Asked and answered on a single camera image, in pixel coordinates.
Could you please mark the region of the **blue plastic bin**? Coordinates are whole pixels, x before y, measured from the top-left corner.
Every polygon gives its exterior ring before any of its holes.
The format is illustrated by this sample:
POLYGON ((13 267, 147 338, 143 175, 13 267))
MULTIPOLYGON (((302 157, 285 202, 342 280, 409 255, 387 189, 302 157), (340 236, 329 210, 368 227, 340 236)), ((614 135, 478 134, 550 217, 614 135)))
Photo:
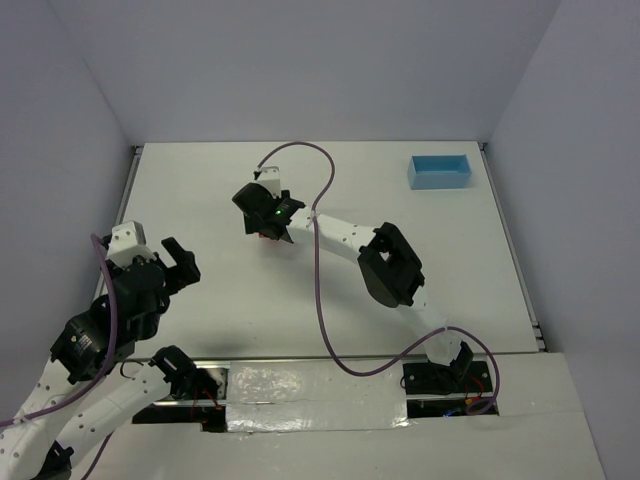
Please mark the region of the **blue plastic bin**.
POLYGON ((412 156, 408 166, 411 190, 464 189, 471 179, 468 157, 462 155, 412 156))

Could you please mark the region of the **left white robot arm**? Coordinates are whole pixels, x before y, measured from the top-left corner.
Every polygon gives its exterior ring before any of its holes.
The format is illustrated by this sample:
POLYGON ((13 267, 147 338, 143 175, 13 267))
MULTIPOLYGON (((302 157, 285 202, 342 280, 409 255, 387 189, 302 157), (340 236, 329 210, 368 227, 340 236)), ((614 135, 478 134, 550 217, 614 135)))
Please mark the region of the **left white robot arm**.
POLYGON ((157 400, 180 399, 197 388, 197 367, 175 345, 158 350, 127 383, 79 411, 80 402, 157 333, 160 317, 180 290, 199 282, 193 252, 169 237, 167 266, 144 242, 121 234, 91 238, 105 294, 71 318, 50 349, 40 379, 11 420, 1 423, 4 479, 67 479, 87 451, 157 400))

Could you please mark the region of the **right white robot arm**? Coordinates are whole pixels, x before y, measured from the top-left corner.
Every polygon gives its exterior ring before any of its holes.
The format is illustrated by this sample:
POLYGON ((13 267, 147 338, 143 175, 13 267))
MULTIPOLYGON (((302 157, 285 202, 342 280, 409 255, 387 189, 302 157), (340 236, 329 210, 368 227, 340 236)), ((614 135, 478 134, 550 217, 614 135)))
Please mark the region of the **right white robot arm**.
POLYGON ((314 296, 323 342, 337 356, 322 315, 320 252, 325 251, 358 266, 366 291, 377 303, 400 313, 416 331, 427 360, 404 373, 410 393, 448 395, 464 384, 473 362, 467 342, 428 299, 422 262, 400 229, 389 222, 361 226, 320 214, 293 199, 287 190, 276 194, 258 182, 243 186, 232 202, 243 214, 246 234, 314 248, 314 296))

